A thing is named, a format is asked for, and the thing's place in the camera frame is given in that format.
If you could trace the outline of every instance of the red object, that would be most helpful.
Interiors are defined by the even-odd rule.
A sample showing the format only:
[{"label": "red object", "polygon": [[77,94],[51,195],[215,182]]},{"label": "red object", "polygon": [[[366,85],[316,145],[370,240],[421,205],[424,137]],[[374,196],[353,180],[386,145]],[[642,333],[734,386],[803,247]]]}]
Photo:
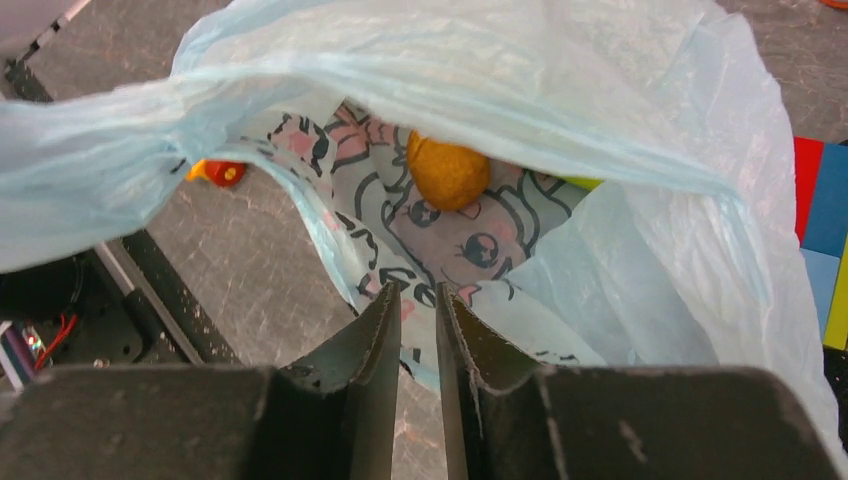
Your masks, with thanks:
[{"label": "red object", "polygon": [[62,341],[65,340],[68,334],[71,333],[71,330],[74,329],[74,325],[77,324],[76,315],[71,317],[71,321],[67,323],[67,325],[65,324],[65,314],[62,314],[60,318],[62,319],[62,328],[59,330],[59,333],[56,335],[56,338],[54,338],[53,341],[50,342],[50,346],[47,347],[47,350],[45,350],[44,353],[42,353],[41,356],[38,357],[38,360],[35,362],[36,370],[41,370],[41,368],[44,367],[44,362],[46,362],[47,359],[50,358],[50,355],[53,354],[53,351],[55,351],[59,344],[61,344]]},{"label": "red object", "polygon": [[848,9],[848,0],[819,0],[828,7]]},{"label": "red object", "polygon": [[203,169],[210,182],[219,187],[232,187],[244,176],[247,168],[243,163],[207,160]]},{"label": "red object", "polygon": [[795,193],[797,196],[797,214],[795,233],[800,242],[804,241],[810,207],[813,205],[813,192],[819,177],[821,156],[824,143],[809,138],[795,137]]}]

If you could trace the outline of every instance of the cartoon eye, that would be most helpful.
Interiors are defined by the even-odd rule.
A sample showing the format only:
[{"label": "cartoon eye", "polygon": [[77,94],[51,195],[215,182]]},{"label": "cartoon eye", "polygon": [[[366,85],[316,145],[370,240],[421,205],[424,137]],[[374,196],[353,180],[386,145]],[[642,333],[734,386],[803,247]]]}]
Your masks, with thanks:
[{"label": "cartoon eye", "polygon": [[461,246],[462,256],[480,268],[491,268],[498,263],[498,241],[488,233],[475,233]]},{"label": "cartoon eye", "polygon": [[429,227],[435,223],[441,215],[442,212],[430,208],[430,205],[428,205],[424,200],[418,200],[409,207],[409,219],[412,220],[412,223],[419,228]]}]

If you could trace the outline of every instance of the red toy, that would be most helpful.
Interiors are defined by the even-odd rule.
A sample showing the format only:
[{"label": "red toy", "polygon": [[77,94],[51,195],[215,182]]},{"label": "red toy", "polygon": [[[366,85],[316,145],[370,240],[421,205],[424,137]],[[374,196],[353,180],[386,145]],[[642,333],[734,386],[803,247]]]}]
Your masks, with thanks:
[{"label": "red toy", "polygon": [[186,180],[203,178],[219,187],[232,187],[241,180],[246,169],[243,163],[203,159],[191,168]]},{"label": "red toy", "polygon": [[848,9],[848,0],[820,0],[828,7]]}]

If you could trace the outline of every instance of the colorful mat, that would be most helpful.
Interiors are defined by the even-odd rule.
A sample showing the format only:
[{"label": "colorful mat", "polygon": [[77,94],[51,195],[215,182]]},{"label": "colorful mat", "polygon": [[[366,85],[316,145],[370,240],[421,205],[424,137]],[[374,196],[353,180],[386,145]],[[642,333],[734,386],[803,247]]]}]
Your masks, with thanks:
[{"label": "colorful mat", "polygon": [[848,147],[795,138],[795,232],[813,287],[824,345],[848,343]]}]

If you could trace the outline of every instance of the yellow object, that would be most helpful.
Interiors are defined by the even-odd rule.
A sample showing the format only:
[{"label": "yellow object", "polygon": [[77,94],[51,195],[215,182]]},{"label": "yellow object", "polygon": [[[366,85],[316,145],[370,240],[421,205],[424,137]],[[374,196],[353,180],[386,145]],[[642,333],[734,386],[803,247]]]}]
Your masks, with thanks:
[{"label": "yellow object", "polygon": [[189,182],[193,181],[196,178],[209,180],[209,177],[206,176],[206,160],[201,160],[195,163],[194,166],[191,167],[191,170],[189,170],[188,175],[186,175],[186,180],[188,180]]},{"label": "yellow object", "polygon": [[471,150],[409,134],[406,164],[421,196],[443,211],[461,210],[489,186],[489,159]]},{"label": "yellow object", "polygon": [[590,192],[595,189],[598,185],[604,183],[603,180],[598,180],[597,178],[586,178],[586,177],[562,177],[568,183],[573,183],[578,187],[585,188]]},{"label": "yellow object", "polygon": [[839,263],[839,274],[836,276],[836,288],[833,289],[833,299],[830,301],[830,314],[824,330],[826,346],[845,350],[848,344],[848,241]]}]

